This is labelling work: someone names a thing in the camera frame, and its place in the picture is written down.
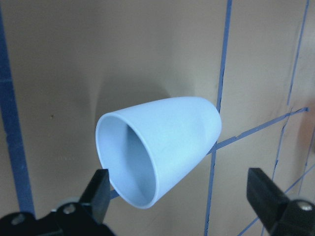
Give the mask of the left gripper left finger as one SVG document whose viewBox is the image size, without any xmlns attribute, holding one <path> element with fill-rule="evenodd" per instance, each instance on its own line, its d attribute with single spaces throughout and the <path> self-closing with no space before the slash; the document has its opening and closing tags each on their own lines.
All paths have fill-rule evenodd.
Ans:
<svg viewBox="0 0 315 236">
<path fill-rule="evenodd" d="M 102 224 L 110 203 L 110 181 L 107 169 L 98 169 L 79 199 L 93 217 Z"/>
</svg>

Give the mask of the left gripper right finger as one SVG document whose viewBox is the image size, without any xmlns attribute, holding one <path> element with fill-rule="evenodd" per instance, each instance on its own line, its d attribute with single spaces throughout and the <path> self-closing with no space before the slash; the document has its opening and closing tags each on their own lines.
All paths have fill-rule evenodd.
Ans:
<svg viewBox="0 0 315 236">
<path fill-rule="evenodd" d="M 247 200 L 266 228 L 272 228 L 284 213 L 289 198 L 260 169 L 249 168 Z"/>
</svg>

